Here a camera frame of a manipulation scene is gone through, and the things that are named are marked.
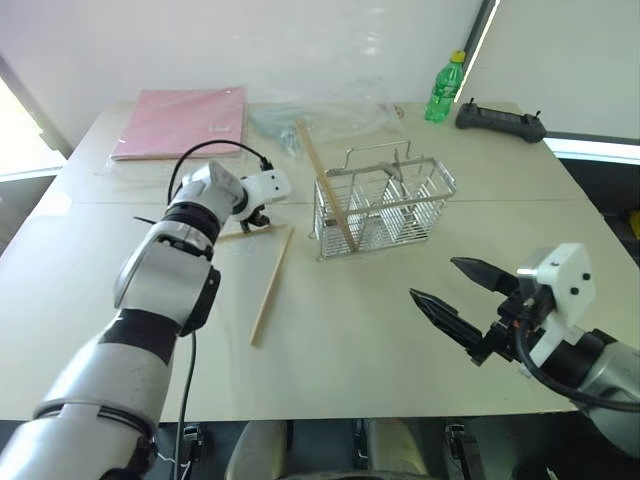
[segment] beige table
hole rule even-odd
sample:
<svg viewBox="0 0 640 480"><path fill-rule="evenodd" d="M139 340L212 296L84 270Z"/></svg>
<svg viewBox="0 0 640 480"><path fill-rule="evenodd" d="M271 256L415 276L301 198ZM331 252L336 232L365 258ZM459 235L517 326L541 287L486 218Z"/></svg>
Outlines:
<svg viewBox="0 0 640 480"><path fill-rule="evenodd" d="M0 417L25 419L75 350L113 316L121 262L163 206L41 203L0 259ZM261 235L216 249L223 282L199 331L191 420L456 416L571 409L565 399L490 358L474 366L411 301L416 287L486 330L500 296L449 263L484 258L513 270L541 245L584 241L597 300L583 317L638 346L638 270L582 200L457 202L426 243L317 262L310 205L270 208L297 230L259 348L249 334L280 247ZM162 415L177 418L189 342L181 341Z"/></svg>

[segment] plastic bottle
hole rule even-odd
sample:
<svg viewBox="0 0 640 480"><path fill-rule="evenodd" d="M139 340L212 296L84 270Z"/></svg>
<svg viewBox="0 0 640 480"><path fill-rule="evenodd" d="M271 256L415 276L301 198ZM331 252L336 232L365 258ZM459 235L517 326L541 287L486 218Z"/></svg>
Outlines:
<svg viewBox="0 0 640 480"><path fill-rule="evenodd" d="M425 120L441 123L449 115L456 93L462 85L464 57L465 53L461 50L453 52L447 66L436 76L436 83L424 112Z"/></svg>

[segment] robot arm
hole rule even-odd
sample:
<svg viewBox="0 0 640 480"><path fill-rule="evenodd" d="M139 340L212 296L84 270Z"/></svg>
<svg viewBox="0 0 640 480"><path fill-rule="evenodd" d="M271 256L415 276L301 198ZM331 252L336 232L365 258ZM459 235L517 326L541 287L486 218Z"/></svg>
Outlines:
<svg viewBox="0 0 640 480"><path fill-rule="evenodd" d="M215 162L185 177L122 268L116 317L16 431L0 457L0 478L140 478L155 458L176 340L204 325L218 290L211 259L220 230L230 217L268 223L261 206L290 190L279 170L238 180Z"/></svg>
<svg viewBox="0 0 640 480"><path fill-rule="evenodd" d="M586 249L542 249L513 276L482 260L452 258L471 280L507 297L486 335L433 295L411 290L416 305L480 366L496 352L523 363L569 398L618 448L640 457L640 352L600 330L575 326L595 297Z"/></svg>

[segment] pink folder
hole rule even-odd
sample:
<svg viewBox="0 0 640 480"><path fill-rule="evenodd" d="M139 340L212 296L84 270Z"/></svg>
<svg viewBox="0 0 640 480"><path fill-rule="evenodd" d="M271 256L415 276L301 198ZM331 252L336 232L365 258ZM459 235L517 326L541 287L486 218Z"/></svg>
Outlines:
<svg viewBox="0 0 640 480"><path fill-rule="evenodd" d="M176 159L193 145L242 141L246 90L144 90L118 139L112 160ZM235 145L211 145L193 158L234 153Z"/></svg>

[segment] metal basket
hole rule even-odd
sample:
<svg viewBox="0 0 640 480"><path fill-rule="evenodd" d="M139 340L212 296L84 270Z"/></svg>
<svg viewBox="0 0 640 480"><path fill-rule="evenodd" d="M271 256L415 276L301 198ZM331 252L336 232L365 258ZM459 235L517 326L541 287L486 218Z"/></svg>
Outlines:
<svg viewBox="0 0 640 480"><path fill-rule="evenodd" d="M389 162L349 168L354 152L373 157L382 149L392 152ZM400 149L404 149L402 160ZM350 148L342 168L327 170L358 251L426 240L447 199L456 192L455 180L441 162L410 157L410 149L409 140ZM311 236L320 240L320 259L351 253L317 180L314 191Z"/></svg>

